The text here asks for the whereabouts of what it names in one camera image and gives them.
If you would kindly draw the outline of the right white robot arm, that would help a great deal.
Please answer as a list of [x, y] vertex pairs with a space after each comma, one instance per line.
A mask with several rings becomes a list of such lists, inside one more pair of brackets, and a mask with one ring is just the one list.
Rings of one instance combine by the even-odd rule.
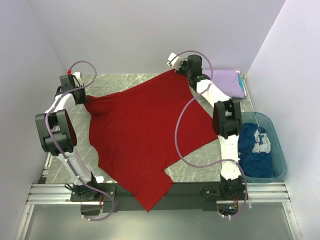
[[210, 76], [203, 73], [202, 57], [197, 54], [189, 55], [186, 59], [172, 54], [168, 58], [168, 65], [175, 68], [175, 72], [187, 77], [189, 86], [198, 94], [183, 108], [178, 117], [174, 132], [174, 143], [178, 155], [178, 128], [187, 107], [199, 96], [202, 96], [213, 107], [212, 127], [218, 136], [221, 151], [221, 171], [218, 189], [208, 191], [208, 194], [226, 200], [233, 199], [243, 191], [243, 180], [238, 156], [238, 140], [242, 128], [240, 104], [223, 93], [213, 83], [213, 73]]

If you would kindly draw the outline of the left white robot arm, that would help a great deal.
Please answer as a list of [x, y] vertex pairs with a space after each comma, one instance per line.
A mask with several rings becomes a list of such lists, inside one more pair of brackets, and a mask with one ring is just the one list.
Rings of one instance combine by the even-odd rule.
[[69, 113], [76, 105], [88, 101], [82, 74], [68, 73], [60, 78], [53, 104], [35, 116], [35, 124], [42, 149], [59, 159], [71, 175], [72, 183], [82, 189], [88, 201], [96, 200], [100, 188], [93, 173], [85, 166], [77, 150], [77, 136]]

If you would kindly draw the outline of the red t shirt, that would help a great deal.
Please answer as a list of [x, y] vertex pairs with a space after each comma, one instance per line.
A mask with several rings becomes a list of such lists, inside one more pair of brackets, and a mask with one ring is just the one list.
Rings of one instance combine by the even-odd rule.
[[99, 168], [150, 211], [173, 185], [166, 168], [218, 137], [211, 116], [193, 101], [179, 123], [179, 156], [176, 124], [193, 98], [187, 79], [190, 96], [177, 90], [159, 95], [142, 84], [105, 96], [88, 96], [85, 108], [91, 115], [88, 138], [98, 153]]

